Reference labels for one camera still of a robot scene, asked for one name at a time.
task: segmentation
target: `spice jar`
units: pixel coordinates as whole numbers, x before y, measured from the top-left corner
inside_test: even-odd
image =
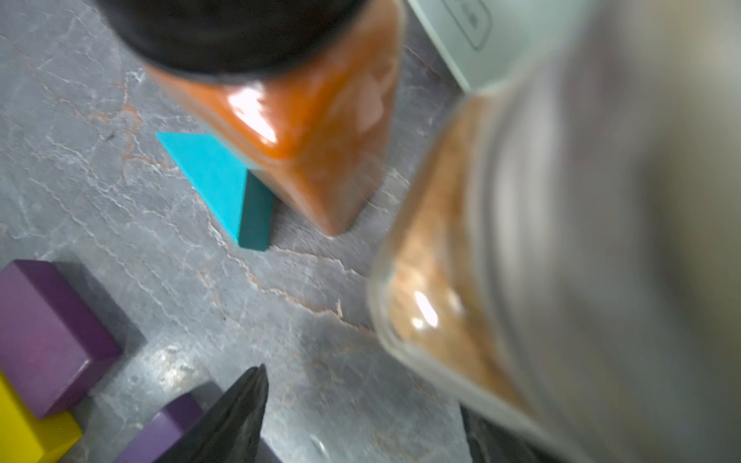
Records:
[[[368,300],[400,361],[567,462],[738,462],[741,10],[606,0],[474,93]]]
[[[98,0],[152,78],[319,230],[385,172],[400,0]]]
[[[373,323],[387,350],[489,419],[548,438],[503,367],[471,263],[470,169],[502,90],[464,100],[420,167],[370,278]]]

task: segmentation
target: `jar lid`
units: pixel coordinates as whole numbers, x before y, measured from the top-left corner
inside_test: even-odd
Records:
[[[189,79],[244,80],[294,66],[365,0],[96,0],[119,37]]]

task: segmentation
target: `gray marble surface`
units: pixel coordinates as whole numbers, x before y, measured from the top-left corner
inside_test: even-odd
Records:
[[[364,291],[373,254],[459,90],[410,15],[391,166],[349,233],[279,206],[235,246],[155,138],[201,133],[81,0],[0,2],[0,267],[55,262],[125,347],[63,462],[113,461],[199,387],[265,363],[263,437],[285,463],[467,462],[458,404],[392,359]]]

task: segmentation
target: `brown spice powder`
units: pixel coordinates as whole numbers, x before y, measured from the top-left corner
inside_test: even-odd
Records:
[[[397,336],[505,402],[527,410],[498,366],[469,262],[465,191],[479,121],[496,96],[474,96],[430,153],[387,241],[388,316]],[[421,309],[428,305],[434,311]]]

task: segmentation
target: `teal block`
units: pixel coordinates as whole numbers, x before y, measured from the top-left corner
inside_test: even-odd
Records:
[[[266,250],[273,192],[211,135],[160,132],[157,139],[232,240]]]

